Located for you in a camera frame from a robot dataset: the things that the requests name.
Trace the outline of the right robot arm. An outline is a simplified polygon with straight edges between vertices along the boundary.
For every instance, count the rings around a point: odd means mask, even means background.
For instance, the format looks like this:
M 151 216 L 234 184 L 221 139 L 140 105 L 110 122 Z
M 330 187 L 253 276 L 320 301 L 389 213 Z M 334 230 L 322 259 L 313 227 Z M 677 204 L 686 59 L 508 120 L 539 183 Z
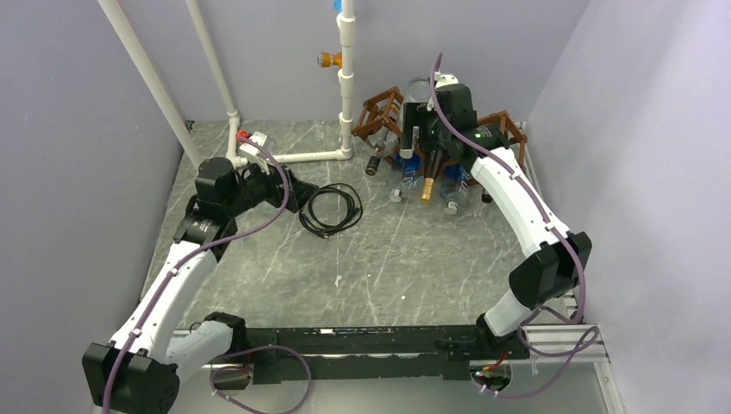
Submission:
M 429 87 L 428 101 L 407 104 L 403 137 L 417 131 L 425 154 L 442 152 L 458 161 L 497 204 L 524 255 L 509 274 L 508 290 L 476 321 L 477 351 L 495 358 L 546 301 L 582 285 L 592 244 L 539 197 L 500 128 L 479 123 L 466 85 L 431 81 Z

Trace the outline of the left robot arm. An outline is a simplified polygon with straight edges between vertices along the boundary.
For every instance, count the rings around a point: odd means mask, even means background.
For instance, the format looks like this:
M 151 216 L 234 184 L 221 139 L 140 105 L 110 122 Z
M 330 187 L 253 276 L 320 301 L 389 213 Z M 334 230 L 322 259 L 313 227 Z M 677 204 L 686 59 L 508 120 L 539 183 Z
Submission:
M 278 215 L 297 213 L 319 189 L 287 166 L 253 163 L 238 172 L 223 157 L 199 166 L 195 188 L 166 263 L 137 308 L 106 343 L 92 343 L 84 352 L 92 402 L 104 413 L 167 413 L 180 386 L 203 365 L 246 354 L 246 322 L 225 312 L 205 317 L 178 342 L 172 338 L 202 283 L 240 238 L 237 217 L 262 203 L 276 207 Z

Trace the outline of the clear glass bottle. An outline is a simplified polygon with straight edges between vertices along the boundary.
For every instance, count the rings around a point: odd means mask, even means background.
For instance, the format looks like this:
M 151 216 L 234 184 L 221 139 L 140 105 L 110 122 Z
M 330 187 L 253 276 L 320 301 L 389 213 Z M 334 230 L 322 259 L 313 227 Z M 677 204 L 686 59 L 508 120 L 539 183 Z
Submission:
M 399 149 L 399 155 L 405 160 L 413 157 L 417 147 L 424 153 L 437 148 L 437 117 L 431 89 L 432 82 L 428 76 L 412 78 L 407 85 L 401 109 L 402 134 Z
M 274 155 L 274 148 L 276 146 L 276 143 L 269 135 L 260 135 L 259 144 L 268 154 Z

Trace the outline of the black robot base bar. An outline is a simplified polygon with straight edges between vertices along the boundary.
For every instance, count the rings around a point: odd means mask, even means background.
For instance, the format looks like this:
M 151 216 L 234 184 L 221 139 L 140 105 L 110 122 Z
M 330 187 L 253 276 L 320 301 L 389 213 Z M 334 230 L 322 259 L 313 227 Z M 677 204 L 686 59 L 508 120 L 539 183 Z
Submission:
M 366 380 L 439 377 L 469 380 L 490 361 L 524 361 L 516 335 L 488 338 L 474 324 L 249 328 L 247 339 L 216 363 L 245 365 L 256 385 L 290 380 Z

